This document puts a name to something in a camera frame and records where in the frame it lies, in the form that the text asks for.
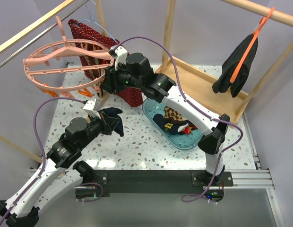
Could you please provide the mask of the navy santa sock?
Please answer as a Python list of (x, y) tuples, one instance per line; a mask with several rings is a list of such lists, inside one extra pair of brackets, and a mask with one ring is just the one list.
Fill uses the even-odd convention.
[(120, 137), (124, 136), (123, 123), (120, 117), (123, 111), (119, 108), (109, 107), (102, 109), (103, 120), (106, 125), (106, 130), (108, 135), (111, 135), (114, 131), (119, 134)]

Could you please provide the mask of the pink round sock hanger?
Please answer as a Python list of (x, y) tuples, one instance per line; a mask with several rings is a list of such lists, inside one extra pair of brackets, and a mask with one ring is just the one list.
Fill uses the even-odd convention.
[[(88, 90), (89, 87), (100, 94), (100, 84), (104, 81), (105, 77), (104, 69), (114, 65), (114, 59), (109, 54), (109, 50), (102, 44), (92, 40), (68, 39), (59, 16), (56, 17), (56, 21), (60, 29), (62, 40), (42, 46), (30, 54), (28, 58), (23, 59), (26, 76), (32, 83), (35, 84), (36, 87), (52, 97), (62, 95), (64, 97), (73, 98), (74, 96), (72, 95), (72, 92), (78, 92), (83, 96), (92, 97), (92, 93)], [(53, 60), (59, 61), (63, 58), (77, 56), (83, 56), (93, 60), (98, 59), (104, 62), (94, 64), (88, 63), (86, 66), (78, 66), (74, 68), (60, 67), (52, 69), (50, 67), (50, 62)], [(84, 84), (79, 83), (72, 87), (54, 87), (48, 85), (45, 82), (45, 79), (37, 78), (38, 76), (44, 75), (94, 70), (99, 71), (99, 76), (92, 79), (90, 82), (86, 82)]]

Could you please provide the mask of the navy green striped sock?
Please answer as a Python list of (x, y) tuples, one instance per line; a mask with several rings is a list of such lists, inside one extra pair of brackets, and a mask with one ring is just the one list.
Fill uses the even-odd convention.
[(160, 127), (165, 128), (166, 122), (164, 121), (164, 117), (161, 114), (155, 114), (153, 116), (153, 121)]

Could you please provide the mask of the brown checkered sock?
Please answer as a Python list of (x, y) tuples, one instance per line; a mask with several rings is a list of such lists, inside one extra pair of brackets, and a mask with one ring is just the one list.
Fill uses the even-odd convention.
[(164, 122), (173, 123), (173, 124), (179, 124), (183, 122), (181, 114), (175, 111), (174, 109), (168, 106), (165, 106), (164, 111), (165, 111), (165, 115), (163, 117)]

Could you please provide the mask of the navy buckle sock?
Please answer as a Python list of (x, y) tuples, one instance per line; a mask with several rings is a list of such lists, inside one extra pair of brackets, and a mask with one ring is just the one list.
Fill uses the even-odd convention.
[(189, 126), (189, 121), (185, 120), (181, 123), (170, 123), (170, 122), (164, 122), (160, 121), (159, 122), (159, 127), (162, 129), (164, 132), (169, 133), (171, 135), (177, 135), (177, 134), (184, 134), (184, 130)]

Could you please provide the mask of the red black argyle sock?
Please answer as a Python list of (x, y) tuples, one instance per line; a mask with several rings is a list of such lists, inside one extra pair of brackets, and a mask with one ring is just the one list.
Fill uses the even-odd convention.
[(194, 130), (197, 130), (198, 127), (192, 123), (189, 123), (188, 126), (182, 131), (183, 134), (191, 134)]

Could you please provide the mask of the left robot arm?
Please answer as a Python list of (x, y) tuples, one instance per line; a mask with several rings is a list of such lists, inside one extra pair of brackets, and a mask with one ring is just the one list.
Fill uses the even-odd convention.
[(111, 135), (121, 123), (119, 116), (108, 116), (103, 111), (99, 118), (90, 117), (89, 121), (81, 117), (73, 119), (29, 182), (10, 199), (0, 201), (0, 215), (6, 224), (9, 227), (33, 227), (39, 220), (38, 199), (70, 167), (78, 171), (76, 179), (82, 185), (96, 184), (93, 168), (79, 160), (81, 152), (99, 134)]

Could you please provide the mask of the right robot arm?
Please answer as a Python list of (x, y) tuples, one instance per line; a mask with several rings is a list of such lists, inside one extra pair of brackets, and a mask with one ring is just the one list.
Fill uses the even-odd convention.
[(114, 65), (105, 69), (101, 89), (114, 94), (127, 88), (136, 88), (147, 98), (163, 103), (187, 117), (202, 133), (198, 147), (206, 154), (206, 181), (209, 185), (218, 185), (223, 179), (221, 153), (229, 116), (214, 114), (191, 97), (183, 97), (179, 91), (180, 85), (165, 74), (155, 73), (143, 54), (109, 53), (114, 58)]

